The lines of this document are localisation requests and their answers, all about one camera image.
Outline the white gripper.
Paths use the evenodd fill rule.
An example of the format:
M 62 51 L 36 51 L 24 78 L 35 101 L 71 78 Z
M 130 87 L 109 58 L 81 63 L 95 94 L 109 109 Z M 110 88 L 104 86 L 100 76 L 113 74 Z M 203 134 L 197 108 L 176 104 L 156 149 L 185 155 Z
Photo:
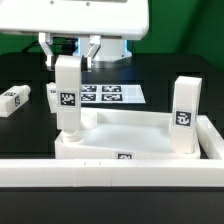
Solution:
M 0 0 L 0 32 L 38 34 L 49 71 L 53 37 L 82 37 L 81 70 L 90 72 L 101 37 L 141 40 L 149 29 L 148 0 Z

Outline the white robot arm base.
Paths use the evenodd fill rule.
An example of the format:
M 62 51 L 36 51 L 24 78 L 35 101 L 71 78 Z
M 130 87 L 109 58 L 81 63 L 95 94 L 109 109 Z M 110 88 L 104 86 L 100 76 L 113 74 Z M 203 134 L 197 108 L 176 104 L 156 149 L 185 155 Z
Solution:
M 81 41 L 76 43 L 74 55 L 82 56 Z M 92 59 L 94 67 L 92 69 L 107 69 L 127 65 L 132 60 L 132 53 L 127 50 L 127 41 L 123 39 L 108 39 L 101 37 L 101 47 L 96 56 Z

